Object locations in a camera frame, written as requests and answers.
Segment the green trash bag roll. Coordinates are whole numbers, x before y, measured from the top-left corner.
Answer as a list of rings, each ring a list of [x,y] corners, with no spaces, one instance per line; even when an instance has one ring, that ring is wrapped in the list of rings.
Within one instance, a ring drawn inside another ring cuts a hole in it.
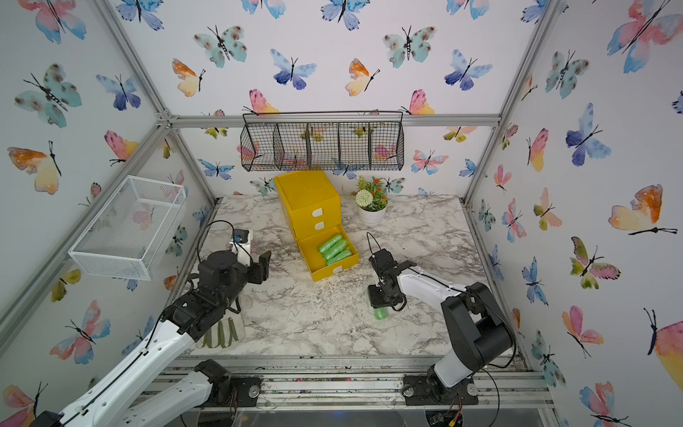
[[[374,309],[374,316],[376,320],[385,320],[389,313],[385,307]]]
[[[348,241],[346,239],[341,239],[337,241],[332,247],[330,247],[327,251],[323,252],[323,258],[326,261],[330,261],[334,259],[336,256],[340,255],[343,253],[348,247]]]
[[[327,260],[327,265],[333,265],[335,263],[339,263],[342,260],[349,258],[351,256],[352,256],[352,252],[349,249],[345,249],[345,250],[339,252],[339,254],[337,254],[337,255],[333,256],[332,258],[330,258],[329,260]]]
[[[325,254],[330,248],[332,248],[334,245],[336,245],[340,240],[343,239],[343,235],[340,233],[334,234],[332,238],[329,238],[327,241],[325,241],[323,244],[321,244],[318,247],[318,252],[320,254]]]

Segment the yellow plastic drawer unit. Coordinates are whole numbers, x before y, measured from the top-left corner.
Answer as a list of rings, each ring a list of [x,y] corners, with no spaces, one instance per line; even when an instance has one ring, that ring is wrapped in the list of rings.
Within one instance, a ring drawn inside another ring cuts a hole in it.
[[[275,185],[295,243],[314,281],[327,279],[359,262],[355,249],[343,229],[341,197],[322,171],[299,171],[275,178]],[[352,256],[327,265],[318,247],[340,233],[348,241]]]

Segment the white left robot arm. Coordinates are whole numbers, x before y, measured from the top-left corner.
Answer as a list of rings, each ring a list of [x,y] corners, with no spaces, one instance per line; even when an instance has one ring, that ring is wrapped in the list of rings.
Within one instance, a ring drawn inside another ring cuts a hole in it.
[[[34,426],[163,426],[206,403],[235,407],[238,386],[231,373],[207,359],[180,382],[136,404],[135,400],[171,362],[207,334],[227,312],[238,309],[248,284],[268,279],[271,253],[254,259],[252,231],[231,234],[231,249],[211,253],[200,262],[196,279],[184,295],[160,314],[154,327],[108,375],[59,413],[35,415]]]

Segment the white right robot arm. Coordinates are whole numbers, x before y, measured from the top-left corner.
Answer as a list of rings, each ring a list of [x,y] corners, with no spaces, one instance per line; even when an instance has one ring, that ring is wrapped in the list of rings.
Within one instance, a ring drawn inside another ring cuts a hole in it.
[[[452,391],[516,347],[509,322],[487,285],[448,282],[414,262],[397,262],[386,249],[371,254],[369,261],[378,279],[377,284],[368,287],[373,308],[402,311],[413,298],[444,317],[451,350],[427,375],[432,391]]]

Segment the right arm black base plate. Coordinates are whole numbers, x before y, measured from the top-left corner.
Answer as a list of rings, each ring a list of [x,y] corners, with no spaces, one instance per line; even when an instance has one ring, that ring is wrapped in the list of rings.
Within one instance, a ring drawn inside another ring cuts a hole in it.
[[[401,396],[407,406],[435,406],[460,404],[478,405],[478,388],[468,375],[458,384],[447,387],[438,379],[433,368],[426,375],[405,375]]]

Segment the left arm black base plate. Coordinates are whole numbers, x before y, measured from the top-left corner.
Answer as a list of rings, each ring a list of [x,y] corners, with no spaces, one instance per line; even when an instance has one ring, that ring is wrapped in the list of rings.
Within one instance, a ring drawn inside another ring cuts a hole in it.
[[[238,409],[257,406],[263,387],[261,377],[235,375],[212,359],[200,362],[194,371],[201,373],[210,384],[208,398],[200,407]]]

